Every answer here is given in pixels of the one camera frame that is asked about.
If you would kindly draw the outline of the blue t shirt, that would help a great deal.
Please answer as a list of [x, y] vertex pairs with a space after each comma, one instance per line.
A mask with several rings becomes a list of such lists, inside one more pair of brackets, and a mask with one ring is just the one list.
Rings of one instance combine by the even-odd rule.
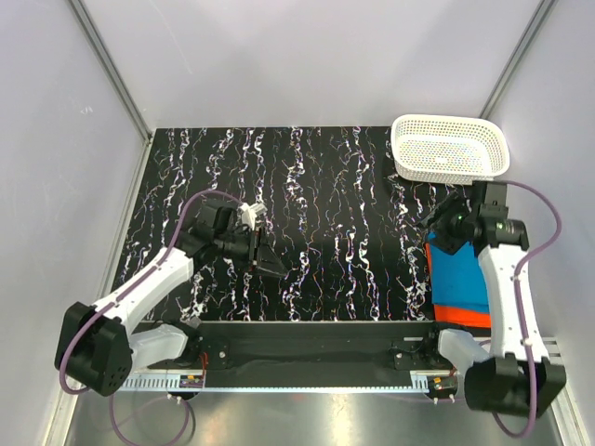
[[435, 236], [431, 232], [427, 243], [432, 303], [488, 314], [486, 285], [473, 246], [466, 243], [449, 255], [432, 243]]

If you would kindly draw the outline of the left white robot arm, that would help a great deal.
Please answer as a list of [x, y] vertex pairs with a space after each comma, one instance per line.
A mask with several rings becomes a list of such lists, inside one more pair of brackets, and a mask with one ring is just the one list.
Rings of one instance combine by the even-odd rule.
[[76, 302], [65, 312], [59, 334], [55, 367], [62, 389], [76, 394], [93, 390], [108, 397], [140, 368], [172, 360], [182, 368], [200, 359], [201, 346], [192, 329], [174, 322], [145, 332], [143, 318], [171, 291], [218, 258], [227, 258], [241, 270], [283, 278], [287, 270], [274, 253], [263, 226], [264, 203], [232, 207], [207, 201], [197, 216], [183, 216], [170, 244], [139, 273], [92, 305]]

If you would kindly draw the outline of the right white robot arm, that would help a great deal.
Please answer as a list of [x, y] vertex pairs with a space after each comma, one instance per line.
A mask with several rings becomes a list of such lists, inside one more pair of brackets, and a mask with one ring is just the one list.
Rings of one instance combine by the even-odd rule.
[[453, 192], [420, 223], [428, 229], [432, 304], [438, 328], [422, 345], [433, 368], [463, 375], [468, 407], [534, 420], [566, 384], [539, 332], [524, 223], [509, 217], [504, 183]]

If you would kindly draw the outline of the white plastic basket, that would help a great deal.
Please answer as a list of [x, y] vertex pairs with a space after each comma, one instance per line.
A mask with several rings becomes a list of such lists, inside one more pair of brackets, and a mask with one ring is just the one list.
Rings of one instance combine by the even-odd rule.
[[452, 185], [491, 181], [510, 165], [502, 130], [484, 119], [406, 114], [395, 119], [390, 147], [406, 180]]

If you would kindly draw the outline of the folded orange t shirt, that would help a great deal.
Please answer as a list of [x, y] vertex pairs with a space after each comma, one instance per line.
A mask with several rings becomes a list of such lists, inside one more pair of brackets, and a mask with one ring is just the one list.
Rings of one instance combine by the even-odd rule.
[[[429, 264], [429, 249], [427, 243], [425, 245], [426, 255]], [[450, 322], [458, 325], [475, 327], [475, 328], [487, 328], [491, 327], [490, 313], [482, 314], [471, 310], [457, 309], [457, 308], [445, 308], [435, 306], [433, 303], [435, 320], [442, 322]]]

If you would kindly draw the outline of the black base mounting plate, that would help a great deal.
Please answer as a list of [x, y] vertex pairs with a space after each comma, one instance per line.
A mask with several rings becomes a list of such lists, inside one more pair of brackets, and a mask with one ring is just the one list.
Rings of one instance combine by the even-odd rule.
[[204, 365], [211, 387], [389, 387], [400, 371], [445, 370], [452, 354], [440, 337], [456, 326], [436, 321], [179, 321], [127, 334], [107, 321], [85, 349], [83, 382], [103, 396], [145, 367], [192, 370]]

